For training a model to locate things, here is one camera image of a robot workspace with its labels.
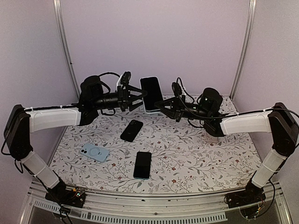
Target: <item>purple wall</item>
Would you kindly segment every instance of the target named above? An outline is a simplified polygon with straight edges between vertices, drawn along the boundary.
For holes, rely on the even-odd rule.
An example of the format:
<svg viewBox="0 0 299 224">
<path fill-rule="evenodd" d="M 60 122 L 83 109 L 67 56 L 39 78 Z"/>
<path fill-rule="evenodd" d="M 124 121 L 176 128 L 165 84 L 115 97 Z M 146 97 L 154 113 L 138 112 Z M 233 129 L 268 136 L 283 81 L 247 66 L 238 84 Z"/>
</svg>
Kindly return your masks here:
<svg viewBox="0 0 299 224">
<path fill-rule="evenodd" d="M 181 76 L 190 93 L 228 95 L 244 38 L 249 1 L 64 0 L 62 13 L 78 82 L 131 71 L 131 84 L 159 78 L 162 92 Z M 116 78 L 107 83 L 114 88 Z"/>
<path fill-rule="evenodd" d="M 271 107 L 283 102 L 299 112 L 299 2 L 262 0 L 257 2 L 255 22 L 241 82 L 235 98 L 243 111 Z M 253 134 L 262 158 L 270 151 L 270 134 Z M 279 172 L 294 223 L 299 213 L 299 150 Z"/>
<path fill-rule="evenodd" d="M 0 1 L 0 142 L 15 104 L 49 106 L 76 100 L 65 63 L 52 1 Z M 31 135 L 49 158 L 61 129 Z M 12 157 L 0 155 L 0 223 L 15 224 L 31 176 L 20 174 Z"/>
</svg>

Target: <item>floral tablecloth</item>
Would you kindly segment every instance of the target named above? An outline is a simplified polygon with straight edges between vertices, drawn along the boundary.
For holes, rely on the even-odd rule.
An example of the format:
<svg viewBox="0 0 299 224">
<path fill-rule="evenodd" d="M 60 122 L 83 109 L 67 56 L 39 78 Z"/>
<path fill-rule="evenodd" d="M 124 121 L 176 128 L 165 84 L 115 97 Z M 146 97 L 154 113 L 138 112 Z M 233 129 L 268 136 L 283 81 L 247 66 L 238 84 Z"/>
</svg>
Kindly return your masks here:
<svg viewBox="0 0 299 224">
<path fill-rule="evenodd" d="M 224 97 L 221 112 L 234 113 L 235 107 Z M 134 142 L 120 134 L 136 119 L 143 128 Z M 99 163 L 80 154 L 86 143 L 110 151 Z M 148 180 L 133 178 L 136 153 L 151 152 Z M 67 128 L 50 167 L 70 185 L 136 193 L 194 193 L 245 186 L 261 165 L 248 133 L 206 141 L 206 132 L 193 128 L 186 119 L 179 123 L 163 114 L 145 114 L 143 107 L 132 112 L 116 111 L 114 116 L 99 116 L 88 126 Z"/>
</svg>

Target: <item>black smartphone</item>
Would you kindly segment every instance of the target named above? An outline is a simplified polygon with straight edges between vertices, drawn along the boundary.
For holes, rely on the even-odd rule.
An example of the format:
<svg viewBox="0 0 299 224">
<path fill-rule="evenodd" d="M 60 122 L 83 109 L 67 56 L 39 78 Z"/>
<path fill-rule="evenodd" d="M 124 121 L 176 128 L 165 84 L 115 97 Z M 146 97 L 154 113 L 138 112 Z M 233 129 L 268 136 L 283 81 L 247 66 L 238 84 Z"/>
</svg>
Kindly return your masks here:
<svg viewBox="0 0 299 224">
<path fill-rule="evenodd" d="M 126 129 L 121 134 L 121 139 L 129 142 L 133 142 L 143 123 L 138 120 L 131 120 Z"/>
<path fill-rule="evenodd" d="M 151 153 L 138 152 L 136 156 L 133 177 L 136 179 L 149 179 Z"/>
<path fill-rule="evenodd" d="M 145 77 L 140 79 L 142 90 L 146 90 L 148 94 L 143 97 L 143 106 L 146 113 L 156 113 L 160 110 L 155 107 L 155 102 L 163 100 L 159 80 L 157 77 Z"/>
</svg>

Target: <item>light blue phone case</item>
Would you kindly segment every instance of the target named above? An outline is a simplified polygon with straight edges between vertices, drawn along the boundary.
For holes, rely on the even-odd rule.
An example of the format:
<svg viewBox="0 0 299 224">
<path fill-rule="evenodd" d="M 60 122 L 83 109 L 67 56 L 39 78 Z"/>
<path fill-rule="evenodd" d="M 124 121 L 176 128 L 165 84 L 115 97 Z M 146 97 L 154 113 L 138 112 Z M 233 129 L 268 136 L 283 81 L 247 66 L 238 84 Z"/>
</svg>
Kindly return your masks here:
<svg viewBox="0 0 299 224">
<path fill-rule="evenodd" d="M 82 147 L 80 153 L 99 162 L 105 162 L 109 156 L 109 151 L 107 149 L 89 143 L 86 143 Z"/>
</svg>

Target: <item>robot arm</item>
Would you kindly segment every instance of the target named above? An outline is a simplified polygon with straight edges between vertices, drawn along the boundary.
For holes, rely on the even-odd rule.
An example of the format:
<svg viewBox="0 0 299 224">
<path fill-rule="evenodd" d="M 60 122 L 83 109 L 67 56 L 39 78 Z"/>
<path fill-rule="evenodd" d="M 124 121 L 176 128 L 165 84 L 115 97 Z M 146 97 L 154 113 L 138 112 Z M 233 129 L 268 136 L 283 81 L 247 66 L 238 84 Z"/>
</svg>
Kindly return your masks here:
<svg viewBox="0 0 299 224">
<path fill-rule="evenodd" d="M 272 133 L 272 150 L 249 180 L 245 190 L 227 194 L 226 197 L 230 208 L 264 200 L 263 186 L 296 148 L 298 124 L 285 105 L 276 103 L 274 107 L 258 112 L 227 115 L 219 113 L 222 97 L 215 89 L 204 89 L 197 104 L 185 102 L 185 96 L 181 96 L 182 91 L 177 83 L 172 83 L 172 89 L 175 97 L 157 102 L 156 107 L 177 122 L 181 118 L 203 120 L 203 128 L 215 137 L 245 132 Z"/>
<path fill-rule="evenodd" d="M 113 93 L 110 93 L 110 88 L 99 76 L 88 77 L 80 86 L 81 95 L 76 104 L 42 108 L 14 106 L 4 130 L 5 142 L 10 155 L 47 187 L 49 193 L 46 199 L 82 207 L 85 195 L 83 191 L 76 190 L 74 196 L 74 192 L 66 189 L 65 183 L 33 151 L 30 133 L 53 127 L 88 125 L 98 117 L 98 110 L 102 114 L 105 114 L 103 109 L 113 110 L 114 113 L 115 108 L 134 110 L 142 104 L 134 102 L 141 100 L 147 93 L 130 86 L 130 76 L 130 72 L 125 72 L 119 79 L 121 85 Z M 103 86 L 108 89 L 108 93 L 104 93 Z"/>
</svg>

